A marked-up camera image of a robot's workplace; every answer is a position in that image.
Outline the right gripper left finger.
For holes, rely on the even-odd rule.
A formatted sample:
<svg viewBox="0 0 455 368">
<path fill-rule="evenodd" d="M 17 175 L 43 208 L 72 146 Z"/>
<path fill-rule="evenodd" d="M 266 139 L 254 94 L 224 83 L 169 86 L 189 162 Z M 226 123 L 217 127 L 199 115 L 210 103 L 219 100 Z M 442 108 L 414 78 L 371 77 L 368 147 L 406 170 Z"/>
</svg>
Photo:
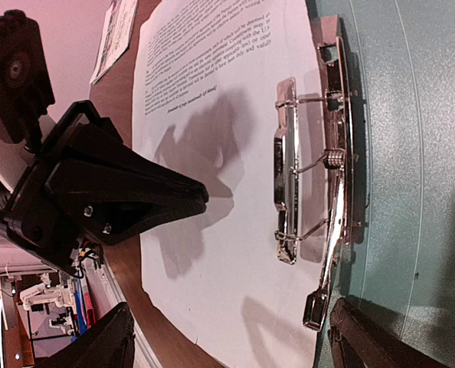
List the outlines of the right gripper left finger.
<svg viewBox="0 0 455 368">
<path fill-rule="evenodd" d="M 135 356 L 134 318 L 126 302 L 118 303 L 83 336 L 37 367 L 132 367 Z"/>
</svg>

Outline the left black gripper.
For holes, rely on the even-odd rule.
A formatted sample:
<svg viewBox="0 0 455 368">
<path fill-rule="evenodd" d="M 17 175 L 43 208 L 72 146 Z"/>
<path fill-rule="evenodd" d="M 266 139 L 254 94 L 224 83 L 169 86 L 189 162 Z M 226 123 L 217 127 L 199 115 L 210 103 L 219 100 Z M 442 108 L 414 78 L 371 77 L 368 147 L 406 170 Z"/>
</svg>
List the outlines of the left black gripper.
<svg viewBox="0 0 455 368">
<path fill-rule="evenodd" d="M 0 234 L 72 276 L 85 242 L 58 207 L 71 202 L 205 205 L 205 185 L 144 159 L 109 135 L 109 121 L 78 101 L 59 121 L 47 109 L 54 94 L 38 23 L 21 10 L 0 15 L 0 183 L 9 197 Z"/>
</svg>

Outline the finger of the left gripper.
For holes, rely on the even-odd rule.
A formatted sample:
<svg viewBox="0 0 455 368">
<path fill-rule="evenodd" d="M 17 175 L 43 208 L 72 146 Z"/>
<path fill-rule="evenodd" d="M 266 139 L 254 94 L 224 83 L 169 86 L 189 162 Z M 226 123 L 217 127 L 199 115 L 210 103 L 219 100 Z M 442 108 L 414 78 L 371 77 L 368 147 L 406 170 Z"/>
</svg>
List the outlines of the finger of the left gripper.
<svg viewBox="0 0 455 368">
<path fill-rule="evenodd" d="M 59 199 L 58 207 L 77 225 L 83 237 L 114 246 L 157 226 L 200 215 L 207 203 L 204 199 L 165 202 Z"/>
</svg>

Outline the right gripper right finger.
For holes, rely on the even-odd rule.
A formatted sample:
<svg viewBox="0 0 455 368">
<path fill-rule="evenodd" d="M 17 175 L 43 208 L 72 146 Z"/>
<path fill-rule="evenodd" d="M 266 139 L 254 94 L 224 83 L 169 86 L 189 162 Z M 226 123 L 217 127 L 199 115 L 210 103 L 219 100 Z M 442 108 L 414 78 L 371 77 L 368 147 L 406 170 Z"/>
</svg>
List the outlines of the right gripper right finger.
<svg viewBox="0 0 455 368">
<path fill-rule="evenodd" d="M 345 298 L 330 314 L 329 341 L 335 367 L 444 367 L 386 332 Z"/>
</svg>

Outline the teal file folder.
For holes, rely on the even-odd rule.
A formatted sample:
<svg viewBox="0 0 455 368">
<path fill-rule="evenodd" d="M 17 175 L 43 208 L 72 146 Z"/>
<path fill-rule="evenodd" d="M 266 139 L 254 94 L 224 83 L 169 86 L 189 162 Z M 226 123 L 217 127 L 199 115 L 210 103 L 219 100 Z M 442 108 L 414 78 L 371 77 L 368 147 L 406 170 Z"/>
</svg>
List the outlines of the teal file folder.
<svg viewBox="0 0 455 368">
<path fill-rule="evenodd" d="M 455 1 L 310 1 L 338 15 L 355 147 L 354 218 L 332 300 L 455 367 Z"/>
</svg>

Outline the white printed paper sheet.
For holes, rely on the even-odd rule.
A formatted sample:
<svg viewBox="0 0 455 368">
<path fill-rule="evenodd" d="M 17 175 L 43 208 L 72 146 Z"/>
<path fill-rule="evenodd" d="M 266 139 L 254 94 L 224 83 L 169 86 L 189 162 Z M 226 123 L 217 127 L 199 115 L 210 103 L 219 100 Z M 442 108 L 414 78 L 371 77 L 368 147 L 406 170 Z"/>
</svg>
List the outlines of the white printed paper sheet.
<svg viewBox="0 0 455 368">
<path fill-rule="evenodd" d="M 319 93 L 303 1 L 163 1 L 140 28 L 133 149 L 202 182 L 203 214 L 140 236 L 142 286 L 192 343 L 229 367 L 310 367 L 302 324 L 319 279 L 319 230 L 277 258 L 277 85 Z"/>
</svg>

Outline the chrome folder clip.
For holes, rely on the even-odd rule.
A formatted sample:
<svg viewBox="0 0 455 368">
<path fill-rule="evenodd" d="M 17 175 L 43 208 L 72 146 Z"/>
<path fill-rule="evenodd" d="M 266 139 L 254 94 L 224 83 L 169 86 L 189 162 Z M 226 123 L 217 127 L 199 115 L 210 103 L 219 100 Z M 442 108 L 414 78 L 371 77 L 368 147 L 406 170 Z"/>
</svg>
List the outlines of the chrome folder clip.
<svg viewBox="0 0 455 368">
<path fill-rule="evenodd" d="M 309 292 L 303 326 L 320 332 L 332 293 L 340 247 L 352 241 L 354 152 L 352 98 L 345 41 L 337 15 L 315 18 L 316 69 L 303 92 L 295 77 L 277 85 L 273 139 L 277 257 L 293 265 L 315 248 L 319 283 Z"/>
</svg>

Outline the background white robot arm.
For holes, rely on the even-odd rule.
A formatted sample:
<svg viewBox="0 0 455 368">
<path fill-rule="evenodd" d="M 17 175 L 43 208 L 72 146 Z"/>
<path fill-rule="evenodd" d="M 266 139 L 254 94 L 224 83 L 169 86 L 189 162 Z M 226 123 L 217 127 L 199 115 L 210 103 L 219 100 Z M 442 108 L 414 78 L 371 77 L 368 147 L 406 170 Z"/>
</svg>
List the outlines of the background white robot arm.
<svg viewBox="0 0 455 368">
<path fill-rule="evenodd" d="M 71 280 L 51 286 L 41 283 L 19 292 L 26 311 L 42 311 L 49 304 L 65 309 L 51 327 L 61 328 L 77 342 L 38 363 L 39 367 L 131 367 L 134 362 L 134 319 L 125 302 L 104 317 L 95 318 L 90 299 L 75 291 Z M 387 333 L 345 298 L 336 301 L 328 331 L 336 367 L 440 367 L 442 364 Z"/>
</svg>

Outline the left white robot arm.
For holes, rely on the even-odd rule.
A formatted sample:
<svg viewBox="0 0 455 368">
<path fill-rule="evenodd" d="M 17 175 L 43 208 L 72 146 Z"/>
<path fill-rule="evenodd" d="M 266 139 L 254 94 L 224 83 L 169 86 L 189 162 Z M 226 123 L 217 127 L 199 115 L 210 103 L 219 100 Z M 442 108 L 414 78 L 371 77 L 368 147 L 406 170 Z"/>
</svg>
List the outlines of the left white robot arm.
<svg viewBox="0 0 455 368">
<path fill-rule="evenodd" d="M 23 11 L 0 15 L 0 183 L 9 197 L 0 234 L 46 265 L 80 277 L 73 253 L 102 256 L 156 226 L 199 215 L 199 181 L 127 147 L 89 100 L 58 120 L 38 23 Z"/>
</svg>

